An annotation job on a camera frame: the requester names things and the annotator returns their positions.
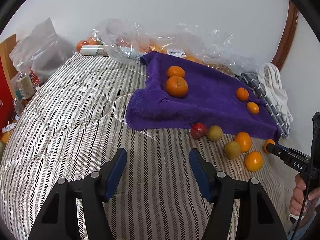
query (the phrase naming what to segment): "cord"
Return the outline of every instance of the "cord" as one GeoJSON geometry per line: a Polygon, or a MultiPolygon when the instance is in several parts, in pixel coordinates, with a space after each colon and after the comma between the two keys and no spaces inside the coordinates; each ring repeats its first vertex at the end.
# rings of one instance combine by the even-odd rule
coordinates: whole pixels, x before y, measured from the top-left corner
{"type": "Polygon", "coordinates": [[[298,218],[298,221],[297,221],[297,225],[293,231],[293,234],[291,236],[291,240],[294,239],[294,236],[299,228],[299,224],[300,224],[300,220],[301,220],[301,217],[302,217],[302,214],[303,214],[303,210],[304,210],[304,206],[306,204],[306,200],[307,200],[307,197],[308,197],[308,193],[309,193],[309,186],[310,186],[310,180],[311,180],[311,169],[312,169],[312,165],[313,165],[313,151],[311,151],[311,156],[310,156],[310,162],[309,162],[309,176],[308,176],[308,183],[307,183],[307,188],[306,188],[306,195],[304,196],[303,198],[303,203],[302,203],[302,207],[301,207],[301,211],[300,211],[300,215],[299,215],[299,218],[298,218]]]}

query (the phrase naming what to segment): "red box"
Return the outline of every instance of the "red box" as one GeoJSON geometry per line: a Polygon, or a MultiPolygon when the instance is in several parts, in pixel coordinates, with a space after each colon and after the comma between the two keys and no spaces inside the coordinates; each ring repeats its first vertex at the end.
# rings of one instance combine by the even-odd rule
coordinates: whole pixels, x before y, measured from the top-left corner
{"type": "Polygon", "coordinates": [[[0,133],[1,129],[8,125],[14,112],[12,95],[5,78],[0,58],[0,133]]]}

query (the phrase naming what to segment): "striped bedspread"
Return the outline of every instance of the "striped bedspread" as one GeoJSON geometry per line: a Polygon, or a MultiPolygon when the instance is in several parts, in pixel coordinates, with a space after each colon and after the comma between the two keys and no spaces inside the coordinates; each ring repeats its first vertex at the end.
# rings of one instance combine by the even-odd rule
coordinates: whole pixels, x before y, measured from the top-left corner
{"type": "MultiPolygon", "coordinates": [[[[104,205],[115,239],[201,239],[212,205],[201,196],[188,154],[196,147],[205,160],[234,179],[256,177],[286,228],[294,177],[275,156],[250,173],[244,155],[230,161],[224,144],[193,140],[188,130],[134,131],[125,122],[132,93],[143,88],[145,66],[108,57],[75,54],[45,83],[18,121],[0,166],[0,215],[17,239],[28,238],[50,189],[60,177],[82,179],[127,150],[127,166],[116,194],[104,205]]],[[[262,152],[254,138],[252,150],[262,152]]],[[[88,239],[82,201],[77,200],[81,239],[88,239]]],[[[229,239],[235,238],[239,201],[229,239]]]]}

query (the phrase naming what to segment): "human hand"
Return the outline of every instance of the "human hand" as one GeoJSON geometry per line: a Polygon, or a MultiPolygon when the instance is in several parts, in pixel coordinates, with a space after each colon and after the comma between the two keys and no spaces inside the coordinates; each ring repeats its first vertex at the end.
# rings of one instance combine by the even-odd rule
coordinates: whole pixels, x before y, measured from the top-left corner
{"type": "MultiPolygon", "coordinates": [[[[292,215],[300,215],[302,203],[303,203],[303,191],[307,188],[300,174],[295,177],[296,187],[293,189],[293,195],[290,200],[290,212],[292,215]]],[[[320,197],[320,187],[312,190],[308,195],[308,200],[312,201],[311,206],[314,208],[320,197]]]]}

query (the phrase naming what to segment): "person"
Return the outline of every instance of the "person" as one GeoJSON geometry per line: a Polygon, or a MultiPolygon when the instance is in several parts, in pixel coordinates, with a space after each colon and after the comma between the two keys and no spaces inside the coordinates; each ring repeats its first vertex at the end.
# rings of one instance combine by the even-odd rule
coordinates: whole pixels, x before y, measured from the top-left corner
{"type": "MultiPolygon", "coordinates": [[[[301,207],[302,207],[302,203],[303,203],[303,198],[304,198],[303,191],[307,188],[307,186],[306,186],[305,182],[303,181],[300,174],[297,174],[295,176],[295,182],[296,182],[296,187],[293,189],[293,192],[292,192],[289,210],[292,215],[299,216],[300,211],[301,211],[301,207]]],[[[314,220],[316,220],[315,221],[316,224],[318,224],[318,222],[319,222],[319,216],[317,215],[317,212],[319,212],[319,210],[318,210],[319,206],[317,206],[319,198],[320,198],[320,187],[315,188],[314,190],[312,190],[309,193],[307,200],[311,201],[311,203],[308,205],[308,209],[306,208],[307,202],[305,204],[305,208],[304,208],[305,216],[303,219],[301,219],[301,221],[299,223],[299,229],[297,230],[297,233],[294,237],[294,240],[315,239],[314,235],[319,236],[319,234],[317,232],[317,228],[319,228],[319,226],[317,226],[317,225],[313,225],[312,230],[309,231],[308,234],[306,234],[306,231],[308,230],[308,228],[310,227],[311,223],[314,220]]],[[[288,234],[288,239],[291,239],[295,225],[296,224],[294,224],[292,226],[292,228],[288,234]]]]}

